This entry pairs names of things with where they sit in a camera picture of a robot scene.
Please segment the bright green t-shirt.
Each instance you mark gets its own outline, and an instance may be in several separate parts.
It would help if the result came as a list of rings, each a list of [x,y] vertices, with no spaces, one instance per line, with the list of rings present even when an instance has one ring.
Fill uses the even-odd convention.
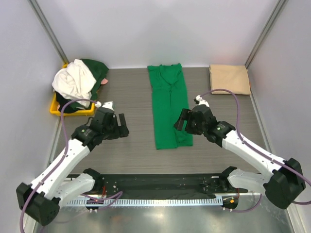
[[[181,111],[189,108],[182,66],[180,64],[147,66],[147,69],[152,88],[156,149],[192,146],[192,135],[174,128]]]

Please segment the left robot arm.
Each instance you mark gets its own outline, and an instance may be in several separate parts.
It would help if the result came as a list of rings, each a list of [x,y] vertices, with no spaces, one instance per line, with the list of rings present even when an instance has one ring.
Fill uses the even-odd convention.
[[[42,226],[50,224],[59,210],[85,192],[98,194],[103,182],[100,173],[88,168],[78,178],[64,184],[64,179],[76,165],[104,140],[129,135],[124,114],[116,115],[113,102],[100,106],[89,125],[77,127],[63,151],[30,184],[21,183],[17,200],[23,215],[28,215]]]

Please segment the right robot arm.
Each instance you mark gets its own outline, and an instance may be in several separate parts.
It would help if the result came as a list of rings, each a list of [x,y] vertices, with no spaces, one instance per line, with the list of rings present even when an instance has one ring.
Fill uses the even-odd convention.
[[[253,166],[258,172],[246,172],[229,167],[219,179],[219,186],[225,192],[234,188],[247,189],[264,194],[280,209],[287,209],[305,190],[301,164],[294,158],[285,160],[269,154],[251,142],[226,121],[218,121],[206,104],[193,109],[182,109],[174,127],[189,134],[203,135],[209,142],[217,144]]]

